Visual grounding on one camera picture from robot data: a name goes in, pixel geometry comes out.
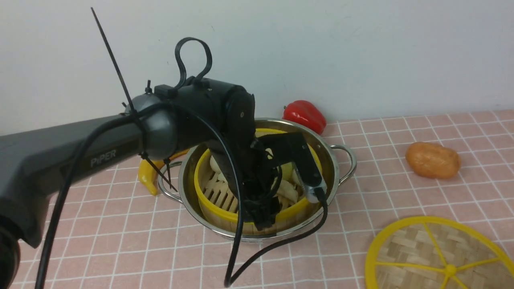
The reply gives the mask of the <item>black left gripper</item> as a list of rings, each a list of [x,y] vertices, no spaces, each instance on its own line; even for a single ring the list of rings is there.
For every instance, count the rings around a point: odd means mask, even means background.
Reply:
[[[242,217],[253,217],[257,231],[275,225],[281,205],[277,198],[283,174],[273,145],[283,133],[255,133],[243,142],[239,136],[231,139],[212,135],[209,150],[215,159],[230,191],[237,199],[236,212]]]

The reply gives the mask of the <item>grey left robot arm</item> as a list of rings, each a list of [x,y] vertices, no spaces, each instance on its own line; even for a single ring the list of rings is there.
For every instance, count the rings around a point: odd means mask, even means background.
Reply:
[[[119,115],[2,136],[2,289],[18,272],[18,241],[40,245],[52,195],[57,203],[40,261],[43,278],[72,184],[135,155],[164,160],[202,143],[239,198],[243,220],[258,229],[273,225],[277,164],[255,137],[255,97],[242,86],[191,77],[181,87],[161,85],[135,97]]]

